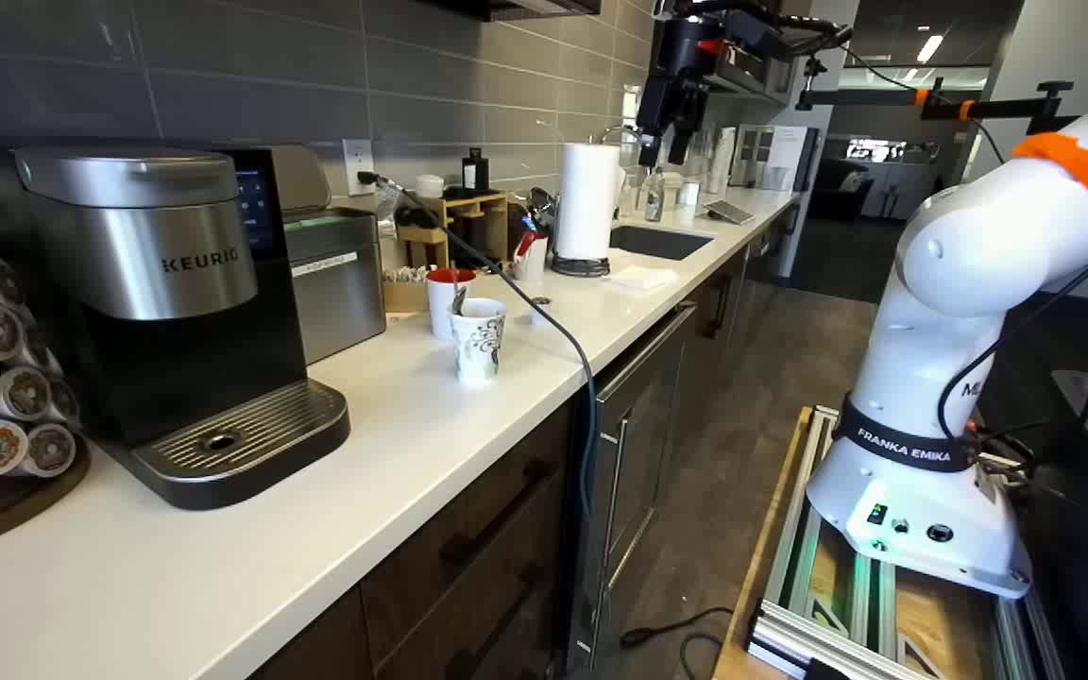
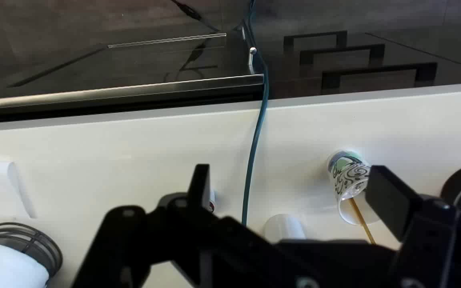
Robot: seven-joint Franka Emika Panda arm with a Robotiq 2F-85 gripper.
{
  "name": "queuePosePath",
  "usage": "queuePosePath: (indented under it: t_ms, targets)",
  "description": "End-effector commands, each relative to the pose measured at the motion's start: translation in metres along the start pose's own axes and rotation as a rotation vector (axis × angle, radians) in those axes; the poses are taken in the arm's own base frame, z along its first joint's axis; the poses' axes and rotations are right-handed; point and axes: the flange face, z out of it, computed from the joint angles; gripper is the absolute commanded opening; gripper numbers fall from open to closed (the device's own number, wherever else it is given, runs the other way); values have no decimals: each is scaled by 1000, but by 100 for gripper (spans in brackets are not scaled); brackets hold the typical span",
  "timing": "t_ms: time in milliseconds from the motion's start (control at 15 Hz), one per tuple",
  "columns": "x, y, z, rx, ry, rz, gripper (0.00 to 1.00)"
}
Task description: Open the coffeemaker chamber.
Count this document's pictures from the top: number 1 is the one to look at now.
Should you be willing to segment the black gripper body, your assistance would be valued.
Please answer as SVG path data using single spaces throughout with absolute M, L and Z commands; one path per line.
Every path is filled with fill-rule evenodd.
M 681 165 L 705 112 L 705 77 L 722 55 L 722 28 L 705 11 L 654 21 L 651 77 L 633 112 L 637 161 Z

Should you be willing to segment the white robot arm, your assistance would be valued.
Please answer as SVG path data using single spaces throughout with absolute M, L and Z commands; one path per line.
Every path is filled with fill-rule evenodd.
M 1030 564 L 968 418 L 1011 305 L 1088 277 L 1088 112 L 913 213 L 808 502 L 870 555 L 1016 599 Z

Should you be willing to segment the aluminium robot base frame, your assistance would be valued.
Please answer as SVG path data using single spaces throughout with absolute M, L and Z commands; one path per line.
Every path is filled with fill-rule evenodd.
M 836 413 L 796 415 L 747 568 L 740 650 L 781 680 L 1065 680 L 1034 598 L 999 599 L 856 555 L 803 502 Z

